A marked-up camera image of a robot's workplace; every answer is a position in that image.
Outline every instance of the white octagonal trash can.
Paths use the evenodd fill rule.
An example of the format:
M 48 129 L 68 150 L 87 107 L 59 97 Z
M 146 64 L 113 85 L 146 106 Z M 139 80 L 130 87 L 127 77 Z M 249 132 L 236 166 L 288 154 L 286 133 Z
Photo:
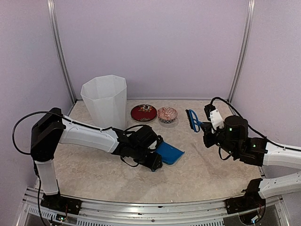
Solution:
M 93 78 L 82 86 L 80 94 L 96 126 L 126 129 L 125 78 L 116 75 Z

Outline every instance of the beige tabletop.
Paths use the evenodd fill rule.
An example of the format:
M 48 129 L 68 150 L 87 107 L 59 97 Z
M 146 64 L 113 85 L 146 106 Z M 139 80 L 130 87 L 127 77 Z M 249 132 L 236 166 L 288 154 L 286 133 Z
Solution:
M 191 202 L 240 195 L 249 181 L 260 178 L 259 169 L 231 158 L 222 161 L 218 147 L 207 149 L 203 133 L 190 129 L 185 109 L 196 112 L 206 121 L 204 106 L 208 101 L 132 100 L 127 103 L 128 126 L 138 122 L 130 117 L 131 109 L 150 104 L 156 109 L 170 106 L 178 111 L 172 124 L 158 118 L 148 123 L 163 139 L 185 154 L 173 166 L 163 164 L 156 172 L 138 166 L 131 168 L 119 156 L 101 150 L 59 144 L 55 153 L 55 171 L 61 194 L 113 202 L 168 203 Z M 223 118 L 231 115 L 221 102 L 215 103 Z M 70 117 L 93 124 L 84 102 L 78 101 Z

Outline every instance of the lavender wall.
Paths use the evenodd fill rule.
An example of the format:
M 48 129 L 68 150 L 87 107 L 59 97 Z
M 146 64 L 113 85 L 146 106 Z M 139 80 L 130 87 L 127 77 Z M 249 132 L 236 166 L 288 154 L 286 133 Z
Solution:
M 32 159 L 13 147 L 11 132 L 25 114 L 71 108 L 56 55 L 46 1 L 0 3 L 0 225 L 11 226 L 27 186 L 36 180 Z M 17 131 L 17 143 L 29 151 L 30 129 L 40 116 Z
M 227 97 L 247 0 L 56 1 L 68 71 L 80 97 L 115 74 L 129 98 Z
M 301 2 L 256 2 L 254 21 L 233 104 L 270 139 L 301 146 Z M 268 177 L 295 172 L 265 167 Z M 301 193 L 283 195 L 293 226 L 301 222 Z

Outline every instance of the ceramic bowl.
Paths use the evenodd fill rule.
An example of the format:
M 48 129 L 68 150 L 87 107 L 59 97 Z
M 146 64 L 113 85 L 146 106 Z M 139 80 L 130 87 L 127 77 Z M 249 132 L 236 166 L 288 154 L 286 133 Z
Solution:
M 163 123 L 172 123 L 177 116 L 178 112 L 172 107 L 161 107 L 158 110 L 158 118 Z

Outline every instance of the black cable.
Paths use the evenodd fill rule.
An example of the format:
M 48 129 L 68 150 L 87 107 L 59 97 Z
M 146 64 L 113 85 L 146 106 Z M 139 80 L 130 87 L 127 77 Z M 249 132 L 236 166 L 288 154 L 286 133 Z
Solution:
M 243 118 L 243 116 L 238 112 L 238 110 L 235 109 L 235 107 L 233 107 L 228 101 L 226 101 L 226 100 L 224 100 L 224 99 L 222 99 L 222 98 L 220 98 L 220 97 L 214 97 L 214 98 L 211 100 L 210 105 L 212 105 L 213 102 L 214 102 L 215 100 L 221 100 L 221 101 L 224 102 L 226 105 L 228 105 L 229 107 L 231 107 L 239 117 Z M 261 136 L 262 138 L 266 139 L 267 142 L 270 142 L 271 144 L 273 144 L 273 145 L 275 145 L 275 146 L 277 146 L 277 147 L 280 147 L 280 148 L 283 148 L 283 149 L 292 150 L 292 151 L 298 151 L 298 152 L 301 152 L 301 149 L 292 148 L 292 147 L 285 147 L 285 146 L 276 144 L 275 142 L 273 142 L 273 141 L 271 141 L 270 139 L 268 139 L 268 138 L 267 138 L 265 135 L 263 135 L 261 132 L 255 130 L 255 129 L 254 129 L 252 126 L 250 126 L 249 124 L 248 124 L 248 127 L 249 127 L 250 130 L 252 130 L 254 133 L 256 133 L 256 134 L 258 134 L 259 136 Z
M 255 222 L 256 224 L 261 221 L 261 219 L 263 218 L 264 214 L 265 214 L 265 209 L 266 209 L 266 204 L 264 204 L 264 209 L 263 209 L 263 213 L 261 215 L 261 217 Z
M 231 157 L 231 155 L 229 154 L 226 158 L 223 159 L 222 158 L 222 153 L 221 153 L 221 147 L 218 148 L 218 154 L 220 156 L 220 159 L 223 160 L 223 161 L 225 161 L 225 160 L 227 160 Z
M 131 126 L 131 127 L 127 128 L 127 129 L 124 130 L 124 131 L 127 132 L 127 131 L 129 131 L 130 129 L 132 129 L 132 128 L 135 128 L 135 127 L 141 127 L 141 126 L 147 126 L 147 125 L 140 124 L 140 125 Z
M 66 121 L 68 121 L 68 122 L 71 122 L 71 123 L 73 123 L 73 124 L 78 124 L 78 125 L 80 125 L 80 126 L 83 126 L 83 127 L 86 127 L 86 128 L 90 128 L 90 129 L 99 130 L 99 131 L 106 131 L 106 130 L 112 129 L 112 127 L 108 127 L 108 128 L 105 128 L 105 129 L 100 129 L 100 128 L 98 128 L 98 127 L 93 127 L 93 126 L 90 126 L 90 125 L 85 125 L 85 124 L 82 124 L 82 123 L 80 123 L 80 122 L 76 122 L 76 121 L 72 121 L 72 120 L 70 120 L 70 119 L 67 119 L 67 118 L 65 118 L 63 115 L 60 115 L 60 114 L 57 114 L 57 113 L 53 113 L 53 112 L 48 112 L 48 111 L 33 112 L 33 113 L 30 113 L 30 114 L 24 116 L 24 117 L 21 118 L 19 121 L 17 121 L 17 123 L 15 124 L 15 126 L 14 126 L 14 128 L 13 128 L 13 133 L 12 133 L 13 144 L 14 144 L 15 149 L 16 149 L 18 152 L 20 152 L 21 154 L 30 155 L 30 153 L 23 152 L 23 151 L 21 151 L 21 150 L 17 147 L 16 141 L 15 141 L 15 132 L 16 132 L 16 128 L 17 128 L 17 126 L 18 126 L 23 120 L 25 120 L 25 119 L 27 119 L 27 118 L 33 116 L 33 115 L 36 115 L 36 114 L 51 114 L 51 115 L 55 115 L 55 116 L 57 116 L 57 117 L 60 117 L 61 119 L 64 119 L 64 120 L 66 120 Z
M 40 215 L 40 218 L 41 218 L 41 221 L 43 223 L 44 226 L 47 226 L 43 220 L 43 217 L 42 217 L 42 213 L 41 213 L 41 208 L 40 208 L 40 192 L 41 192 L 41 179 L 39 178 L 39 190 L 38 190 L 38 209 L 39 209 L 39 215 Z

